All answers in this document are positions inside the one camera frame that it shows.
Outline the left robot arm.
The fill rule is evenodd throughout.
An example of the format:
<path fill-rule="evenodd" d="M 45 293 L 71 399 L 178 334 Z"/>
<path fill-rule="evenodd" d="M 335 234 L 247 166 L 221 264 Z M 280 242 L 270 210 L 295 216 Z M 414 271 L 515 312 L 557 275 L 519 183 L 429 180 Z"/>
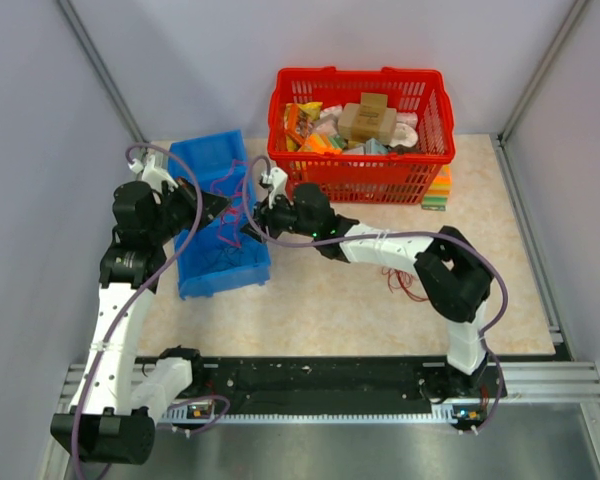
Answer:
<path fill-rule="evenodd" d="M 54 415 L 53 438 L 79 463 L 145 463 L 156 426 L 182 393 L 196 396 L 207 374 L 195 349 L 163 352 L 155 368 L 133 385 L 143 324 L 169 261 L 164 246 L 182 232 L 211 224 L 229 198 L 198 191 L 186 179 L 159 188 L 131 181 L 113 194 L 116 224 L 100 261 L 99 306 L 83 377 L 68 412 Z"/>

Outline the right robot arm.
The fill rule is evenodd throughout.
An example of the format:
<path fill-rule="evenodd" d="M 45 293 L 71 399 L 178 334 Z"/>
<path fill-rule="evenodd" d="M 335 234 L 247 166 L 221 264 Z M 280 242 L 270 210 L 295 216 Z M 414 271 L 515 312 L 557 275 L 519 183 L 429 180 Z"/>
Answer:
<path fill-rule="evenodd" d="M 399 233 L 373 228 L 337 213 L 311 183 L 297 187 L 291 198 L 270 188 L 245 213 L 244 233 L 260 242 L 277 242 L 283 233 L 301 235 L 327 259 L 416 277 L 431 307 L 447 322 L 448 391 L 467 396 L 482 385 L 487 352 L 481 336 L 494 275 L 458 230 Z"/>

